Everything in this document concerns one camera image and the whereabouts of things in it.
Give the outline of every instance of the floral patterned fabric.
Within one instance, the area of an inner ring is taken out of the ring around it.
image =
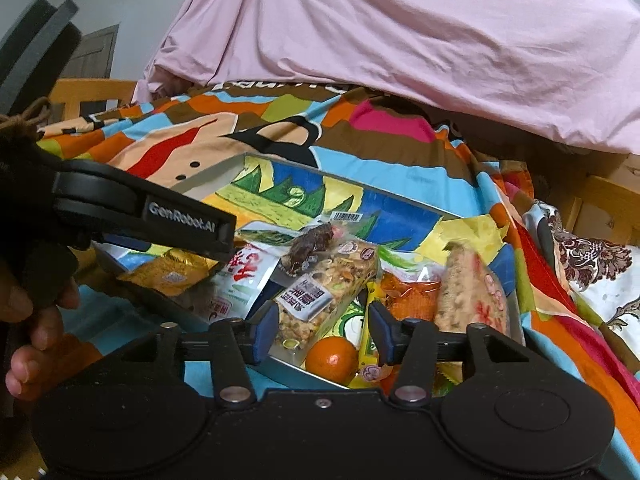
[[[614,351],[632,373],[640,372],[640,250],[577,237],[562,228],[556,208],[537,203],[558,244],[559,263],[578,304],[580,300],[586,304],[597,329],[622,339],[627,348],[614,345],[618,347]]]

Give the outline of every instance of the finger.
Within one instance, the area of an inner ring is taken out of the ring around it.
[[[33,312],[33,303],[4,260],[0,260],[0,321],[17,323]]]
[[[56,303],[62,308],[74,309],[80,306],[80,292],[78,291],[76,280],[71,278],[66,282],[65,288],[58,295]]]
[[[4,378],[4,384],[9,393],[16,399],[20,400],[36,400],[42,392],[42,384],[24,384],[21,383],[12,371],[9,371]]]
[[[56,306],[37,310],[30,319],[31,344],[38,350],[51,348],[62,339],[64,324]]]
[[[11,357],[11,373],[23,384],[45,381],[49,377],[51,367],[51,359],[33,346],[18,348]]]

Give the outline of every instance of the rice cracker package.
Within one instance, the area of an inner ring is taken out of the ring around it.
[[[510,335],[507,301],[502,285],[471,247],[450,242],[447,267],[440,285],[434,322],[443,332],[466,332],[480,322]],[[462,366],[442,363],[438,370],[451,381],[462,382]]]

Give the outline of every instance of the fingernail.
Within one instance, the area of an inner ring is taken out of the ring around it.
[[[37,337],[32,337],[32,339],[35,339],[32,344],[38,350],[46,350],[47,348],[49,348],[49,331],[46,328],[41,328],[39,332],[40,333]]]
[[[33,312],[33,303],[29,299],[27,293],[19,286],[12,286],[9,293],[9,308],[16,314],[27,318]]]
[[[40,365],[37,361],[29,361],[26,364],[27,381],[33,381],[40,373]]]
[[[22,393],[22,383],[14,377],[7,376],[4,380],[4,384],[6,385],[6,389],[9,390],[9,393],[12,394],[12,396],[17,397]]]

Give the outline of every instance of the pink fabric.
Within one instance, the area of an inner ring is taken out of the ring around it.
[[[436,140],[436,133],[424,117],[395,117],[383,110],[374,110],[370,101],[353,109],[349,124],[359,130],[404,135],[421,142]]]
[[[187,0],[135,97],[354,82],[640,154],[639,32],[628,0]]]
[[[513,202],[513,199],[516,197],[516,194],[520,191],[520,188],[515,184],[512,184],[511,182],[509,182],[507,179],[505,179],[504,175],[502,176],[502,178],[504,179],[504,190],[507,192],[507,197],[511,202]]]

